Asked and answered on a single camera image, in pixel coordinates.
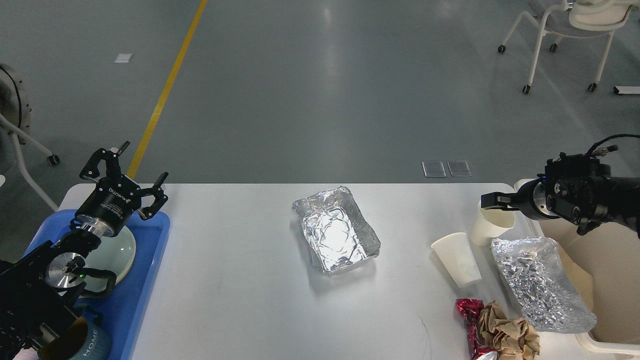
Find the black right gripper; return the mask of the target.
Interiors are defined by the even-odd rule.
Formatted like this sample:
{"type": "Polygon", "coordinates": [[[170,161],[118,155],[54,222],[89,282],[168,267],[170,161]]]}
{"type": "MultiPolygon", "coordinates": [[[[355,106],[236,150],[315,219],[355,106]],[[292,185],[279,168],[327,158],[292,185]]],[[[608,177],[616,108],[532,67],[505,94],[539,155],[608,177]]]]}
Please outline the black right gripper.
{"type": "Polygon", "coordinates": [[[483,210],[520,211],[535,221],[551,219],[547,209],[546,192],[542,178],[522,178],[518,180],[518,193],[492,192],[482,194],[480,204],[483,210]]]}

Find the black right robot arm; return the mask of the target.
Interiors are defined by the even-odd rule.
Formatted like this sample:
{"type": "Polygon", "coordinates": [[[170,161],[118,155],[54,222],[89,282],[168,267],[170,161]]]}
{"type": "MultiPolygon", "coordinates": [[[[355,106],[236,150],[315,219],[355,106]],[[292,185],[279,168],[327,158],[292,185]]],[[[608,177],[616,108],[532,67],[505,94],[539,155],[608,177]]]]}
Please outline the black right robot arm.
{"type": "Polygon", "coordinates": [[[613,177],[611,167],[601,157],[615,152],[608,141],[630,138],[621,133],[592,144],[586,153],[548,159],[544,173],[521,185],[514,193],[483,194],[483,210],[521,212],[535,221],[564,219],[576,226],[578,235],[587,235],[604,223],[639,231],[640,180],[613,177]]]}

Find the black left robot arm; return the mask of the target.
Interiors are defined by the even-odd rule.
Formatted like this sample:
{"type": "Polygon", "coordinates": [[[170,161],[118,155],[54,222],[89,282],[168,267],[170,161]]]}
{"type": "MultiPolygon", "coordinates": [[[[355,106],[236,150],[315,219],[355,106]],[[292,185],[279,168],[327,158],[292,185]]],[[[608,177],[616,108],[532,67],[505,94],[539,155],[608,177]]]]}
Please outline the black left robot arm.
{"type": "Polygon", "coordinates": [[[86,262],[102,239],[116,237],[131,215],[144,221],[169,200],[162,189],[169,177],[160,174],[141,187],[121,171],[119,157],[129,146],[96,150],[80,171],[95,187],[76,210],[70,230],[57,242],[44,241],[18,262],[1,262],[1,358],[12,360],[23,349],[35,349],[41,360],[87,357],[103,360],[111,340],[74,307],[80,297],[102,299],[117,284],[109,269],[86,262]]]}

